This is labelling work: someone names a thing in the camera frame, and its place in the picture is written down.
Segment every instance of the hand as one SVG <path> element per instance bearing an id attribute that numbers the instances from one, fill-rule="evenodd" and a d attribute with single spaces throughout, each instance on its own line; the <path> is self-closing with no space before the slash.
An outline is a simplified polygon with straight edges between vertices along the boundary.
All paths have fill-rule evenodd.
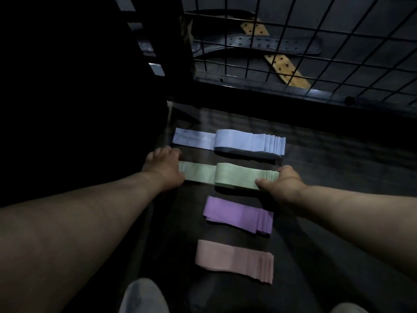
<path id="1" fill-rule="evenodd" d="M 279 177 L 277 180 L 269 181 L 266 179 L 256 179 L 256 185 L 267 190 L 272 197 L 279 203 L 294 203 L 300 191 L 307 187 L 301 180 L 298 173 L 291 166 L 285 165 L 278 169 Z"/>
<path id="2" fill-rule="evenodd" d="M 181 151 L 169 146 L 157 148 L 146 156 L 142 172 L 151 182 L 156 182 L 160 191 L 168 191 L 183 184 L 184 174 L 178 171 Z"/>

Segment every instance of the table surface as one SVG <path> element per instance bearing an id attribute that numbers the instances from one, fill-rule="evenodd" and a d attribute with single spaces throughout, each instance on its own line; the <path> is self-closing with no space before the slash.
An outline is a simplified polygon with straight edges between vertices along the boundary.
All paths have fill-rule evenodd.
<path id="1" fill-rule="evenodd" d="M 178 148 L 185 161 L 270 170 L 289 164 L 307 184 L 417 196 L 417 156 L 410 151 L 209 109 L 196 114 L 197 120 L 174 109 L 159 145 L 171 144 L 175 127 L 274 134 L 287 138 L 282 162 Z M 272 234 L 207 222 L 202 214 L 208 195 L 275 211 Z M 271 252 L 273 284 L 196 266 L 199 239 Z M 277 209 L 267 194 L 189 181 L 155 200 L 141 276 L 156 282 L 171 312 L 329 312 L 340 302 L 369 312 L 417 308 L 416 282 L 315 223 Z"/>

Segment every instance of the forearm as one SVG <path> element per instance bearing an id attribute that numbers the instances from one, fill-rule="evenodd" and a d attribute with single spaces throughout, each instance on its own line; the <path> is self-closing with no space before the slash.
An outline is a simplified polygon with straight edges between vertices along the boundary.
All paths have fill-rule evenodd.
<path id="1" fill-rule="evenodd" d="M 417 278 L 417 199 L 307 186 L 294 196 L 310 219 Z"/>
<path id="2" fill-rule="evenodd" d="M 159 193 L 148 176 L 138 173 L 0 209 L 4 311 L 60 310 Z"/>

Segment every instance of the screw hole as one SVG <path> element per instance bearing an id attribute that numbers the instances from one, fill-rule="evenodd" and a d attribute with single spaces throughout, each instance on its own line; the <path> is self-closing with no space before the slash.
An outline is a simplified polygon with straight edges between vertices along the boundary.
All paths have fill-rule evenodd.
<path id="1" fill-rule="evenodd" d="M 344 103 L 348 106 L 354 105 L 355 104 L 355 98 L 354 97 L 345 97 L 344 98 Z"/>

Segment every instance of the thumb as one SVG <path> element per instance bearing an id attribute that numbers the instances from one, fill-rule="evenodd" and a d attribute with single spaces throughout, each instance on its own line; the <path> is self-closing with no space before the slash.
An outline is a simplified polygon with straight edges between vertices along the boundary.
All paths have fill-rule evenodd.
<path id="1" fill-rule="evenodd" d="M 255 184 L 264 190 L 270 191 L 272 188 L 272 181 L 266 180 L 266 179 L 262 179 L 262 178 L 256 178 L 255 179 Z"/>

